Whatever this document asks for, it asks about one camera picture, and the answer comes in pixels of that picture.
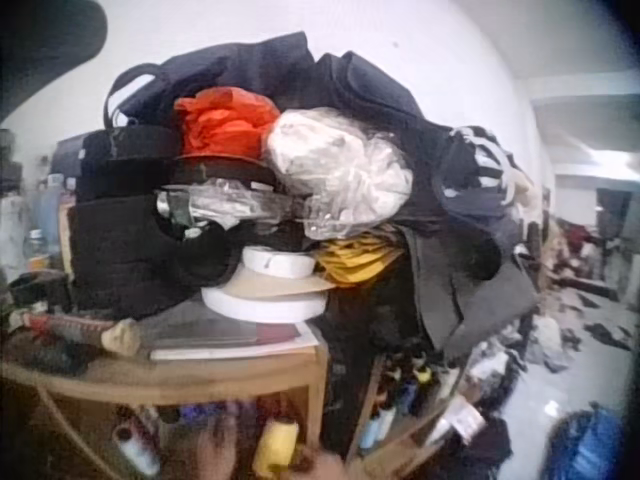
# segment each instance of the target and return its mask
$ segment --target tiled floor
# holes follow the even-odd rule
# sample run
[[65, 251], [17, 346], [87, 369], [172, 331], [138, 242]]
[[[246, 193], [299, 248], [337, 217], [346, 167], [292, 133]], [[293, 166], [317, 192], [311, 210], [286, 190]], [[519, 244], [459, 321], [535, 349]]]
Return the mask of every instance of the tiled floor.
[[[561, 292], [563, 301], [573, 303], [575, 291]], [[585, 323], [624, 326], [635, 330], [637, 315], [618, 303], [589, 296], [602, 304], [600, 309], [583, 308], [584, 318], [575, 311], [557, 311], [559, 298], [551, 299], [548, 314], [559, 322], [575, 325], [582, 338], [581, 352], [573, 353], [570, 367], [551, 373], [544, 366], [529, 365], [503, 411], [509, 425], [513, 456], [500, 470], [500, 480], [539, 478], [551, 427], [569, 412], [587, 408], [596, 401], [616, 411], [625, 408], [625, 393], [631, 375], [633, 354], [603, 345], [582, 329]]]

